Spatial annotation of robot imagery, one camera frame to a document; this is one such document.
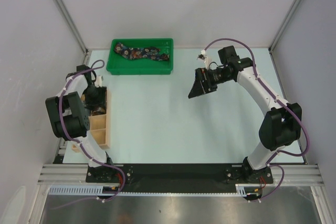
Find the orange grey patterned tie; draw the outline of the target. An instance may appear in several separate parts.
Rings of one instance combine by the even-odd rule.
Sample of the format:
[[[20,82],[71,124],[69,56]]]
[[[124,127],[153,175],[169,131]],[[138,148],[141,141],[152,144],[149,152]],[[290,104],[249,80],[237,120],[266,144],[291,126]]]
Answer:
[[[91,116],[106,114],[106,108],[104,106],[97,106],[91,110]]]

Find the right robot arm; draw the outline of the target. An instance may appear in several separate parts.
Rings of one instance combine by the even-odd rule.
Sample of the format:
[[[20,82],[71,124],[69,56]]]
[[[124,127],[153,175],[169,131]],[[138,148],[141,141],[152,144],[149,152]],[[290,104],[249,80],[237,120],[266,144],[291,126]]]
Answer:
[[[235,81],[242,86],[259,106],[264,115],[258,135],[259,143],[254,151],[244,158],[239,178],[254,183],[266,171],[270,161],[284,147],[291,145],[301,135],[299,124],[302,117],[301,106],[290,104],[280,97],[258,74],[255,61],[241,58],[234,46],[218,51],[221,64],[211,69],[212,61],[202,50],[198,59],[203,61],[203,68],[195,69],[195,80],[188,98],[195,98],[213,93],[218,85]]]

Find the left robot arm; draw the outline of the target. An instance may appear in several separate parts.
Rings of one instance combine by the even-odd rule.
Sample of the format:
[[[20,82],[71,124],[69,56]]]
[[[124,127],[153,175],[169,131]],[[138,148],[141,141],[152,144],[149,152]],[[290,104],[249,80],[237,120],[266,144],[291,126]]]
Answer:
[[[63,89],[45,104],[54,135],[70,141],[86,158],[86,182],[122,182],[103,147],[108,135],[108,90],[95,68],[77,66],[66,76]]]

